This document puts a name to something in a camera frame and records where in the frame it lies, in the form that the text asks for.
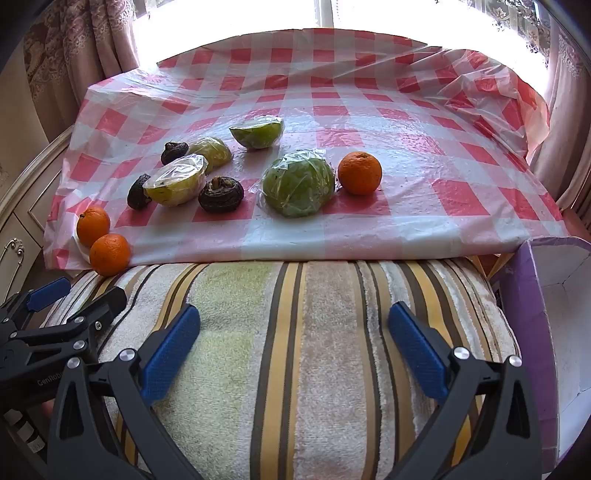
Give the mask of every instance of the red and white plastic tablecloth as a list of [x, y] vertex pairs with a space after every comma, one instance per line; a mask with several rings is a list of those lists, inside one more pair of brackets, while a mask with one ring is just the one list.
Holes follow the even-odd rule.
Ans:
[[[277, 147], [246, 152], [228, 126], [285, 119]], [[89, 88], [46, 227], [48, 267], [89, 268], [76, 238], [90, 204], [132, 245], [133, 265], [250, 259], [443, 258], [512, 251], [567, 235], [558, 207], [525, 156], [548, 133], [542, 98], [481, 53], [428, 47], [364, 31], [295, 30], [229, 38]], [[161, 167], [169, 140], [220, 137], [234, 160], [215, 174], [240, 180], [232, 213], [197, 199], [131, 210], [126, 196]], [[362, 150], [382, 164], [369, 197], [339, 192], [316, 215], [284, 219], [248, 187], [298, 148], [325, 148], [336, 168]]]

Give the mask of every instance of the blue gripper pad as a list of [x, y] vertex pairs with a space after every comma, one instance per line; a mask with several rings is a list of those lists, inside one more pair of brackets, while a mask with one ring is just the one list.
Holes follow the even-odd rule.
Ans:
[[66, 277], [58, 278], [44, 287], [32, 291], [27, 301], [27, 309], [29, 312], [40, 312], [69, 293], [70, 281]]
[[140, 393], [148, 405], [166, 396], [200, 328], [199, 312], [189, 305], [175, 324], [166, 330], [166, 337], [140, 373]]
[[388, 315], [388, 328], [425, 395], [441, 405], [449, 392], [446, 367], [411, 315], [401, 302], [395, 303]]

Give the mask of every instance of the cardboard box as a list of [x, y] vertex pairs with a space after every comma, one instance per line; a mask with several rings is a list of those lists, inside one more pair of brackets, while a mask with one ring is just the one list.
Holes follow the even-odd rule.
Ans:
[[491, 284], [530, 376], [550, 472], [591, 414], [591, 244], [532, 239]]

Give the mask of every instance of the orange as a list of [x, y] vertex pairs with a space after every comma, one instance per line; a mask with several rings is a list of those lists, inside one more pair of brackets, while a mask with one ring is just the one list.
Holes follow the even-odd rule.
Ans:
[[111, 219], [109, 215], [100, 207], [90, 207], [78, 218], [76, 233], [78, 240], [85, 247], [92, 247], [101, 236], [109, 233], [111, 228]]
[[95, 272], [112, 277], [129, 265], [131, 250], [124, 236], [108, 233], [92, 244], [89, 258]]
[[382, 166], [366, 152], [347, 153], [339, 163], [339, 181], [353, 195], [369, 195], [382, 181]]

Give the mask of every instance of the striped cushion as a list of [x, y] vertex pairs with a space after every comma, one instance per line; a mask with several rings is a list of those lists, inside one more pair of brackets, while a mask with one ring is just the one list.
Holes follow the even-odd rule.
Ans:
[[[47, 325], [118, 285], [128, 306], [99, 342], [100, 358], [138, 348], [183, 302], [202, 331], [168, 397], [154, 406], [209, 479], [383, 479], [433, 411], [383, 327], [405, 301], [450, 345], [502, 361], [518, 352], [490, 286], [466, 259], [408, 262], [232, 262], [85, 274]], [[457, 462], [482, 400], [470, 409]], [[116, 405], [128, 458], [145, 468]]]

